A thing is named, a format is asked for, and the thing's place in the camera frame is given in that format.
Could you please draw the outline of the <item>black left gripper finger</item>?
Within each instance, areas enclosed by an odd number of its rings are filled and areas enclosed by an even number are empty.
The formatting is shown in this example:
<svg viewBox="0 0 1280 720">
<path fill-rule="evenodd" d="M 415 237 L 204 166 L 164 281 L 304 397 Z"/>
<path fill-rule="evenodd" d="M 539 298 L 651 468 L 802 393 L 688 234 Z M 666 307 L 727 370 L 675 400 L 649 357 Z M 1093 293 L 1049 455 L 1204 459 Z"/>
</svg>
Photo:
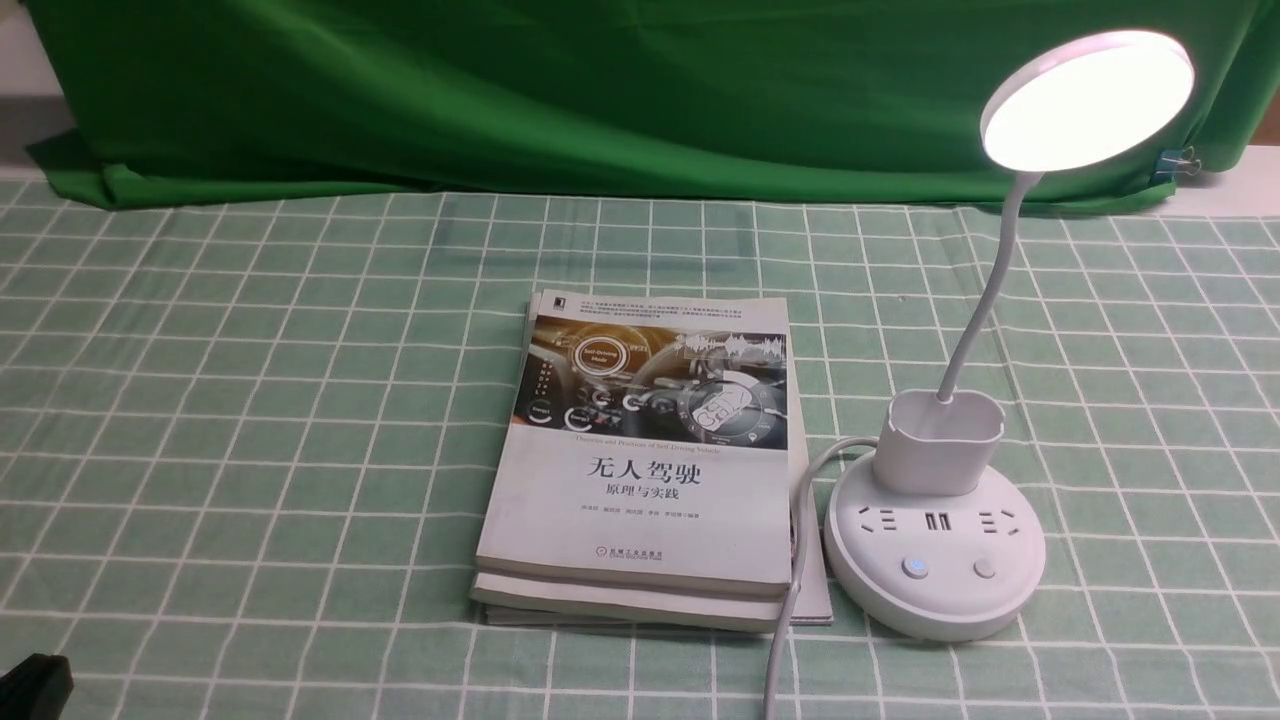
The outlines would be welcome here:
<svg viewBox="0 0 1280 720">
<path fill-rule="evenodd" d="M 1 719 L 60 719 L 73 689 L 69 659 L 32 653 L 1 678 Z"/>
</svg>

